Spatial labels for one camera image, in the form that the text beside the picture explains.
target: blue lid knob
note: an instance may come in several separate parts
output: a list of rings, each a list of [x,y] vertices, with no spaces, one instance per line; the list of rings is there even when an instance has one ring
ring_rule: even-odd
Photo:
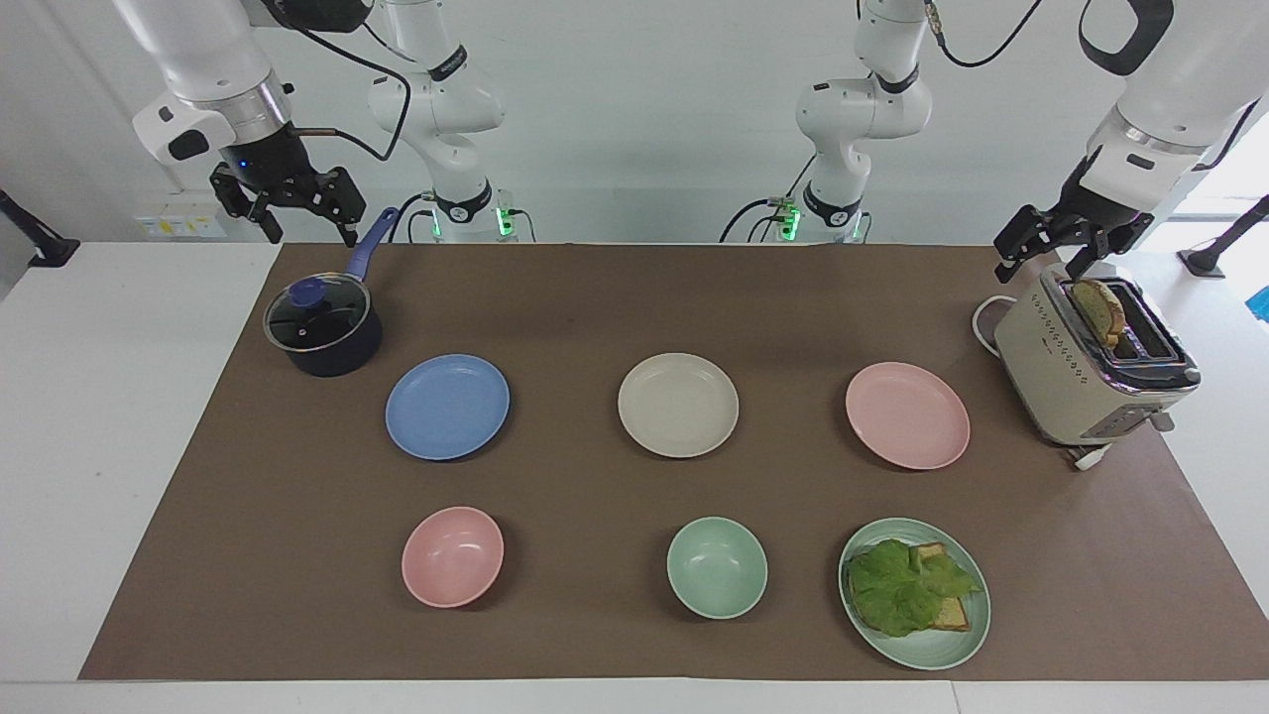
[[[316,307],[326,298],[326,282],[319,276],[296,280],[287,288],[287,298],[301,309]]]

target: toaster lever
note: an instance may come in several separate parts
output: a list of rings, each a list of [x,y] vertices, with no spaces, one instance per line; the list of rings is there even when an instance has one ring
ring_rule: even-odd
[[[1173,422],[1173,419],[1167,412],[1155,412],[1151,415],[1150,425],[1155,427],[1159,434],[1166,434],[1176,429],[1176,424]]]

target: white wall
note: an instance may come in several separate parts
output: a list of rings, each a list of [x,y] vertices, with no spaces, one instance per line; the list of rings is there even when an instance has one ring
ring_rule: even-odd
[[[127,117],[161,81],[109,0],[16,5],[0,23],[0,181],[15,197],[65,232],[135,238],[141,202],[206,188],[212,159],[168,175],[131,134]],[[950,44],[976,58],[1027,4],[945,5]],[[1015,46],[980,70],[957,68],[926,43],[929,128],[869,142],[874,240],[990,242],[1018,205],[1056,198],[1122,88],[1080,52],[1081,5],[1042,5]],[[506,124],[475,137],[490,175],[548,240],[716,240],[739,205],[782,193],[810,155],[793,119],[802,86],[864,74],[849,0],[452,0],[445,9],[472,61],[505,90]],[[1105,16],[1103,34],[1131,28],[1122,11]],[[287,30],[258,36],[298,88],[298,122],[386,142],[365,109],[372,72]],[[387,57],[364,34],[336,39]],[[428,185],[405,146],[387,165],[335,140],[310,147],[320,169],[352,170],[372,217]],[[287,212],[283,223],[291,240],[335,238],[303,214]]]

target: bowl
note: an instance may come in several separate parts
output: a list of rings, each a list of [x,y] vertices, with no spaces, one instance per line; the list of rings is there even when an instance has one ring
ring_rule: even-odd
[[[503,548],[503,531],[483,511],[468,506],[437,511],[406,540],[401,578],[424,605],[461,607],[497,580]]]
[[[728,620],[749,613],[766,591],[766,553],[745,526],[720,516],[679,529],[666,571],[674,595],[697,615]]]

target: white table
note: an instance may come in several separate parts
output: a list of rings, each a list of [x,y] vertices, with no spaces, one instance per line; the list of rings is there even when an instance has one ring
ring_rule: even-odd
[[[275,255],[258,243],[86,243],[66,268],[29,271],[0,303],[0,711],[1091,714],[1269,701],[1269,682],[76,684]],[[1269,335],[1223,285],[1190,278],[1170,255],[1118,261],[1203,370],[1203,387],[1173,411],[1167,443],[1269,611],[1269,438],[1237,439],[1261,432],[1269,415]]]

